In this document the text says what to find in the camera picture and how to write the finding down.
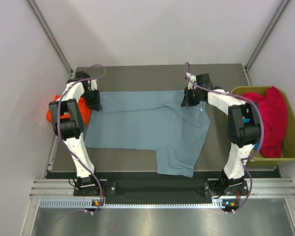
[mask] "metal frame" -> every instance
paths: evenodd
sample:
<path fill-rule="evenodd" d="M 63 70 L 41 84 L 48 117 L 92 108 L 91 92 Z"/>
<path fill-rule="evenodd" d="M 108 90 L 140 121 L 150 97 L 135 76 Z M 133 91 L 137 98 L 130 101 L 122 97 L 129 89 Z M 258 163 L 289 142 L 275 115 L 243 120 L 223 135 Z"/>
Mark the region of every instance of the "metal frame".
<path fill-rule="evenodd" d="M 245 76 L 246 76 L 246 80 L 247 80 L 248 85 L 249 86 L 253 86 L 252 79 L 251 79 L 251 76 L 250 76 L 249 71 L 245 68 L 245 66 L 243 66 L 242 68 L 244 70 L 244 73 L 245 73 Z"/>
<path fill-rule="evenodd" d="M 51 171 L 53 168 L 58 142 L 59 142 L 58 136 L 54 135 L 53 143 L 52 143 L 50 153 L 49 153 L 48 163 L 47 163 L 47 166 L 46 166 L 45 172 L 44 172 L 44 176 L 46 176 L 46 173 L 48 171 Z"/>
<path fill-rule="evenodd" d="M 266 28 L 263 36 L 261 37 L 256 49 L 254 50 L 254 52 L 252 53 L 247 65 L 245 66 L 245 69 L 247 71 L 249 71 L 249 69 L 251 68 L 252 64 L 254 63 L 254 61 L 256 60 L 258 54 L 260 53 L 261 49 L 263 48 L 263 46 L 265 45 L 266 41 L 268 40 L 270 34 L 272 33 L 272 31 L 274 30 L 274 27 L 276 26 L 276 24 L 278 23 L 278 21 L 280 20 L 284 10 L 287 8 L 288 4 L 290 3 L 291 0 L 282 0 L 278 9 L 276 10 L 272 20 L 270 21 L 268 27 Z"/>
<path fill-rule="evenodd" d="M 74 197 L 74 187 L 68 183 L 67 179 L 37 179 L 34 181 L 30 192 L 28 213 L 24 220 L 22 233 L 20 235 L 31 235 L 35 219 L 38 213 L 38 208 L 55 208 L 59 204 L 60 208 L 77 208 L 73 204 L 61 204 L 61 202 L 81 202 L 80 208 L 89 206 L 88 201 L 99 200 L 99 197 Z M 175 204 L 175 205 L 118 205 L 107 204 L 103 208 L 221 208 L 219 201 L 234 197 L 222 197 L 218 201 L 213 201 L 212 204 Z M 253 179 L 253 188 L 250 198 L 253 199 L 285 199 L 291 221 L 295 228 L 295 187 L 290 178 L 255 178 Z"/>
<path fill-rule="evenodd" d="M 40 25 L 43 27 L 43 30 L 45 31 L 48 39 L 50 40 L 53 48 L 55 49 L 56 53 L 58 54 L 63 66 L 67 69 L 67 71 L 69 73 L 72 72 L 72 68 L 69 64 L 69 62 L 67 61 L 67 59 L 65 58 L 59 44 L 57 43 L 53 33 L 51 32 L 45 18 L 43 17 L 41 11 L 39 10 L 35 0 L 26 0 L 26 2 L 29 4 L 29 7 L 31 8 L 31 10 L 33 11 L 33 13 L 35 14 L 36 18 L 38 19 L 38 22 L 40 23 Z"/>

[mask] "light blue t-shirt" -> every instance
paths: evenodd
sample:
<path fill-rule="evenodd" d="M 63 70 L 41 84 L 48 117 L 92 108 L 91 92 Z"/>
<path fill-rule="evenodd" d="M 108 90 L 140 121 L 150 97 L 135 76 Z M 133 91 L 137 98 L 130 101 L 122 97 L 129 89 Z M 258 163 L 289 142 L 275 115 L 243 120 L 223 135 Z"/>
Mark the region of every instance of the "light blue t-shirt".
<path fill-rule="evenodd" d="M 101 92 L 103 111 L 92 112 L 86 147 L 155 150 L 158 174 L 192 177 L 210 120 L 205 102 L 181 107 L 183 96 L 182 90 Z"/>

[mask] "cable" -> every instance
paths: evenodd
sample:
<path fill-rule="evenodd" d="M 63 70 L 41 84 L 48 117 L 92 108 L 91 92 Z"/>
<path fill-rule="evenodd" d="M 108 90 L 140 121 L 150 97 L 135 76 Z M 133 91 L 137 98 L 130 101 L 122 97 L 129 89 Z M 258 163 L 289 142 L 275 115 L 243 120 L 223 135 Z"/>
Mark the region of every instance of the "cable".
<path fill-rule="evenodd" d="M 219 199 L 219 198 L 222 196 L 222 194 L 223 194 L 222 190 L 220 190 L 220 194 L 219 194 L 217 197 L 212 196 L 211 193 L 210 193 L 210 191 L 207 191 L 207 193 L 208 193 L 208 195 L 209 195 L 210 197 L 212 197 L 213 199 Z"/>
<path fill-rule="evenodd" d="M 94 213 L 96 213 L 100 206 L 101 206 L 101 203 L 103 203 L 103 189 L 102 189 L 102 186 L 100 184 L 100 181 L 99 179 L 96 177 L 96 175 L 86 166 L 83 164 L 83 162 L 79 159 L 79 157 L 74 154 L 69 148 L 68 146 L 64 143 L 63 139 L 62 139 L 62 136 L 61 136 L 61 132 L 60 132 L 60 108 L 61 108 L 61 101 L 63 99 L 63 97 L 72 89 L 73 86 L 75 86 L 77 83 L 80 83 L 80 82 L 85 82 L 85 81 L 91 81 L 91 80 L 98 80 L 100 78 L 103 78 L 105 75 L 106 75 L 106 68 L 102 65 L 99 65 L 99 64 L 96 64 L 96 65 L 92 65 L 88 70 L 87 70 L 87 73 L 94 67 L 102 67 L 104 69 L 104 73 L 101 75 L 101 76 L 98 76 L 98 77 L 94 77 L 94 78 L 87 78 L 87 79 L 80 79 L 76 82 L 74 82 L 69 88 L 68 90 L 64 91 L 64 93 L 61 95 L 59 101 L 58 101 L 58 110 L 57 110 L 57 132 L 58 132 L 58 138 L 59 138 L 59 141 L 60 143 L 69 151 L 69 153 L 74 156 L 78 162 L 80 163 L 81 166 L 84 167 L 84 169 L 86 169 L 93 177 L 94 179 L 96 180 L 97 184 L 98 184 L 98 187 L 99 187 L 99 194 L 100 194 L 100 204 L 98 205 L 98 208 L 94 211 Z"/>
<path fill-rule="evenodd" d="M 236 200 L 239 203 L 239 201 L 240 201 L 240 192 L 239 192 L 238 189 L 236 189 Z"/>
<path fill-rule="evenodd" d="M 202 87 L 200 85 L 198 85 L 197 83 L 194 83 L 193 81 L 191 81 L 191 79 L 189 78 L 188 74 L 187 73 L 190 73 L 190 63 L 189 62 L 185 62 L 184 64 L 184 67 L 183 67 L 183 70 L 184 70 L 184 74 L 186 76 L 186 79 L 191 83 L 193 84 L 195 87 L 199 88 L 199 89 L 202 89 L 204 91 L 207 91 L 207 92 L 214 92 L 214 93 L 217 93 L 217 94 L 221 94 L 221 95 L 225 95 L 225 96 L 232 96 L 232 97 L 235 97 L 235 98 L 240 98 L 246 102 L 248 102 L 250 105 L 252 105 L 254 107 L 254 109 L 256 110 L 257 114 L 258 114 L 258 118 L 259 118 L 259 121 L 260 121 L 260 130 L 261 130 L 261 135 L 260 135 L 260 139 L 259 139 L 259 146 L 257 148 L 257 150 L 250 156 L 246 157 L 246 158 L 243 158 L 241 159 L 241 163 L 244 167 L 244 170 L 246 171 L 249 179 L 250 179 L 250 187 L 249 187 L 249 190 L 248 190 L 248 193 L 247 193 L 247 196 L 246 198 L 244 199 L 244 201 L 242 202 L 242 204 L 235 210 L 235 212 L 239 211 L 247 202 L 248 198 L 249 198 L 249 195 L 251 193 L 251 190 L 252 190 L 252 176 L 250 174 L 250 172 L 248 171 L 246 165 L 245 165 L 245 161 L 248 161 L 250 159 L 252 159 L 253 157 L 255 157 L 261 150 L 261 146 L 262 146 L 262 143 L 264 141 L 264 137 L 265 137 L 265 130 L 264 130 L 264 123 L 263 123 L 263 120 L 262 120 L 262 116 L 261 116 L 261 113 L 259 111 L 259 108 L 257 107 L 257 105 L 251 101 L 250 99 L 244 97 L 244 96 L 240 96 L 240 95 L 236 95 L 236 94 L 230 94 L 230 93 L 221 93 L 221 92 L 217 92 L 217 91 L 213 91 L 213 90 L 210 90 L 208 88 L 205 88 L 205 87 Z"/>
<path fill-rule="evenodd" d="M 71 182 L 70 182 L 70 179 L 68 179 L 69 181 L 69 184 L 72 186 L 72 187 L 75 187 L 75 185 L 73 185 Z"/>

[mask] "metal floor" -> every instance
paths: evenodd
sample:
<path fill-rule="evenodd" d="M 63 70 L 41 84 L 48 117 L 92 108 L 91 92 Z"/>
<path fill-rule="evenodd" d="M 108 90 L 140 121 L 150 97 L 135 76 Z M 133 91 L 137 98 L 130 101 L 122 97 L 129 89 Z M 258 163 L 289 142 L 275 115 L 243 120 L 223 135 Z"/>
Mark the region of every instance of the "metal floor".
<path fill-rule="evenodd" d="M 70 211 L 40 208 L 32 236 L 295 236 L 284 199 L 249 200 L 235 215 L 220 209 L 102 209 L 94 216 L 74 212 L 53 224 Z"/>
<path fill-rule="evenodd" d="M 241 64 L 192 65 L 191 72 L 209 73 L 213 84 L 227 91 L 248 85 Z M 94 69 L 90 75 L 101 73 L 102 70 Z M 107 67 L 107 75 L 98 81 L 100 91 L 179 90 L 186 86 L 182 65 Z M 224 114 L 211 105 L 207 105 L 206 112 L 211 125 L 195 171 L 221 170 L 230 150 Z M 156 171 L 157 168 L 155 151 L 150 150 L 88 148 L 88 155 L 97 171 Z M 57 147 L 52 171 L 75 171 L 69 153 L 61 145 Z"/>

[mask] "yellow bin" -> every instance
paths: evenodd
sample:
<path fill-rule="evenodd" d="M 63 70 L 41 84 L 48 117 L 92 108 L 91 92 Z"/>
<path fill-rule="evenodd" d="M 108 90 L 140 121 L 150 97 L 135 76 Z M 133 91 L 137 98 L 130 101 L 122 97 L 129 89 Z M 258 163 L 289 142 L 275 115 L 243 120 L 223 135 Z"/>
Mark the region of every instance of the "yellow bin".
<path fill-rule="evenodd" d="M 234 88 L 231 93 L 242 95 L 246 92 L 255 92 L 265 95 L 268 88 L 270 86 L 242 86 Z M 284 96 L 288 110 L 288 125 L 282 142 L 282 154 L 280 158 L 266 158 L 261 153 L 258 153 L 256 157 L 247 163 L 249 166 L 276 166 L 289 161 L 295 161 L 295 115 L 286 94 L 281 90 L 280 92 Z"/>

